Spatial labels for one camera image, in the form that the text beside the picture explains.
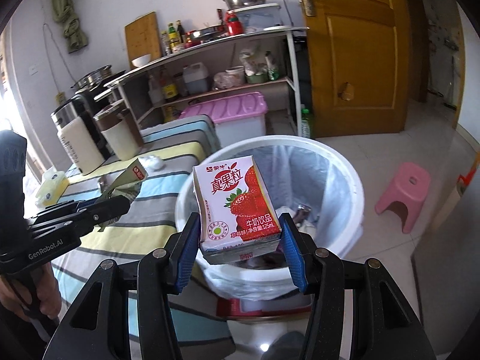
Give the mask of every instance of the human hand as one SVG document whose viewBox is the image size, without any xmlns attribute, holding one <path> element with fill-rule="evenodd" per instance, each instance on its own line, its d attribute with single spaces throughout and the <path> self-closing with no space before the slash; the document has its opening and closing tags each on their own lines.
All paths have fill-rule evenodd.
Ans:
<svg viewBox="0 0 480 360">
<path fill-rule="evenodd" d="M 40 312 L 48 318 L 54 319 L 58 317 L 62 307 L 59 284 L 53 275 L 52 265 L 49 262 L 42 266 L 42 270 L 42 277 L 37 284 L 37 297 L 40 300 Z M 32 302 L 32 297 L 26 287 L 21 285 L 17 280 L 11 282 L 25 302 L 30 304 Z M 6 309 L 10 310 L 24 321 L 30 321 L 23 312 L 22 301 L 15 295 L 3 275 L 0 275 L 0 302 Z"/>
</svg>

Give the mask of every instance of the striped tablecloth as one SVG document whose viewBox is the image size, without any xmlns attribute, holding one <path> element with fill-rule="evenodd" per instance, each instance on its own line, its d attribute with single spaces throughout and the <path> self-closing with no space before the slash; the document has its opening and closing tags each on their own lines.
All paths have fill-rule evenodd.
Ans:
<svg viewBox="0 0 480 360">
<path fill-rule="evenodd" d="M 128 263 L 165 245 L 169 236 L 176 232 L 175 202 L 184 181 L 193 166 L 219 149 L 214 126 L 203 115 L 153 127 L 142 131 L 142 135 L 145 146 L 137 157 L 156 155 L 164 160 L 165 166 L 159 171 L 148 172 L 140 194 L 117 223 L 106 227 L 103 232 L 93 230 L 82 238 L 80 247 L 52 262 L 64 310 L 104 259 L 114 259 L 118 264 Z M 88 175 L 81 175 L 76 168 L 71 168 L 67 172 L 70 185 L 59 202 L 100 196 L 98 178 L 105 176 L 107 183 L 111 183 L 135 158 L 119 161 L 113 156 Z M 204 351 L 205 358 L 212 358 L 207 356 L 212 345 L 219 353 L 231 352 L 233 343 L 227 324 L 213 316 L 216 299 L 207 307 L 206 304 L 213 301 L 210 299 L 213 295 L 193 282 L 188 287 L 190 290 L 186 295 L 170 298 L 175 303 L 172 304 L 172 318 L 184 357 L 200 359 L 199 354 Z M 204 302 L 193 300 L 199 294 Z M 130 346 L 132 358 L 140 359 L 136 307 L 136 293 L 130 292 Z"/>
</svg>

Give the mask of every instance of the blue stripe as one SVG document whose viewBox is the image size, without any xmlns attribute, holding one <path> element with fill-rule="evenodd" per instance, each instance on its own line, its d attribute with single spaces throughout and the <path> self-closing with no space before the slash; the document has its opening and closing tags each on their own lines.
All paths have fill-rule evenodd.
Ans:
<svg viewBox="0 0 480 360">
<path fill-rule="evenodd" d="M 165 177 L 147 178 L 143 181 L 142 189 L 138 194 L 138 198 L 150 198 L 153 196 L 164 195 L 166 193 L 179 193 L 182 189 L 183 183 L 188 178 L 188 175 L 170 175 Z M 69 196 L 62 196 L 58 203 L 66 202 L 68 200 L 88 200 L 99 197 L 99 191 L 79 192 Z"/>
<path fill-rule="evenodd" d="M 53 267 L 53 273 L 58 280 L 62 298 L 70 304 L 73 303 L 84 282 L 55 267 Z M 180 342 L 230 337 L 229 328 L 224 321 L 215 321 L 175 309 L 171 309 L 171 313 L 177 340 Z M 137 299 L 128 298 L 128 327 L 129 333 L 138 337 Z"/>
<path fill-rule="evenodd" d="M 150 135 L 147 135 L 143 137 L 143 141 L 145 143 L 152 142 L 154 140 L 159 140 L 162 138 L 170 137 L 175 134 L 180 134 L 183 132 L 189 132 L 189 131 L 194 131 L 194 130 L 202 130 L 205 135 L 207 135 L 208 142 L 210 143 L 210 146 L 212 147 L 212 150 L 215 152 L 219 149 L 217 147 L 218 145 L 215 144 L 217 142 L 216 138 L 212 134 L 212 130 L 210 129 L 210 125 L 203 121 L 199 120 L 198 122 L 193 122 L 193 123 L 188 123 L 184 124 L 181 126 L 169 128 L 168 130 L 162 130 L 159 132 L 154 132 Z"/>
</svg>

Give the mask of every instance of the red bottle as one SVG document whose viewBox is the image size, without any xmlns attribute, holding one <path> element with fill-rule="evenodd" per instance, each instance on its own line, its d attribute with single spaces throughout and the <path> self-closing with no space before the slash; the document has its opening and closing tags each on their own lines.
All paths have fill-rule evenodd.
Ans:
<svg viewBox="0 0 480 360">
<path fill-rule="evenodd" d="M 229 29 L 229 35 L 240 35 L 243 34 L 243 26 L 240 23 L 239 18 L 233 12 L 227 12 L 228 20 L 227 20 L 227 27 Z"/>
</svg>

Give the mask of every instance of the pink storage bin lid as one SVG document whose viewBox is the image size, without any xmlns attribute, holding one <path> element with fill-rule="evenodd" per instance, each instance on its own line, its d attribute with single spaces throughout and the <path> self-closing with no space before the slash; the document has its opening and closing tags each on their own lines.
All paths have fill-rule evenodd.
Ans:
<svg viewBox="0 0 480 360">
<path fill-rule="evenodd" d="M 260 92 L 251 92 L 191 105 L 181 113 L 179 119 L 207 115 L 217 124 L 263 115 L 267 111 L 263 95 Z"/>
</svg>

